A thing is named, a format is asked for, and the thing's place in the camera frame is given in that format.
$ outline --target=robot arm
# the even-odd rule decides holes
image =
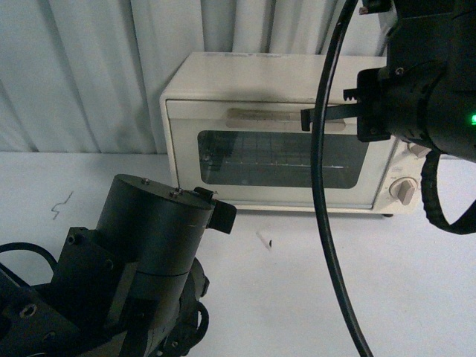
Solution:
[[[68,232],[50,283],[0,264],[0,355],[185,356],[208,327],[196,250],[235,214],[200,187],[116,176],[97,228]]]

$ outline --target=cream toaster oven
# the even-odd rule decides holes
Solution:
[[[193,53],[160,98],[173,183],[202,186],[253,210],[313,210],[310,133],[324,56]],[[381,57],[341,57],[329,104]],[[361,143],[356,119],[326,123],[324,186],[330,212],[405,213],[419,200],[425,150],[392,138]]]

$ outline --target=black cable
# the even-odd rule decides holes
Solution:
[[[327,268],[329,269],[335,295],[341,307],[342,315],[347,324],[354,344],[360,356],[372,356],[365,337],[358,325],[357,317],[350,303],[349,295],[344,284],[341,268],[335,252],[334,242],[327,215],[326,198],[324,195],[324,183],[322,176],[322,158],[324,151],[324,122],[326,119],[326,109],[329,102],[329,94],[334,77],[335,68],[345,33],[352,18],[353,11],[357,5],[357,0],[346,0],[337,25],[332,34],[332,39],[327,51],[324,69],[319,82],[318,95],[315,101],[315,116],[312,125],[312,147],[311,147],[311,178],[312,178],[312,198],[314,199],[315,214],[318,221],[319,234],[321,236],[322,248],[326,257]]]
[[[58,262],[49,251],[33,243],[16,242],[0,245],[0,253],[5,251],[32,251],[33,253],[37,253],[46,259],[53,272],[58,265]]]

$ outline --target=white table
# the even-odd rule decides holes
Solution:
[[[164,155],[0,153],[0,243],[34,242],[58,258],[69,227],[95,228],[117,173],[170,183]],[[440,165],[452,219],[476,199],[475,176],[475,164]],[[437,230],[421,205],[393,218],[335,214],[331,225],[375,356],[476,356],[475,234]],[[239,212],[230,236],[205,233],[197,257],[211,281],[210,327],[190,357],[357,356],[312,214]],[[33,253],[0,261],[30,284],[51,279]]]

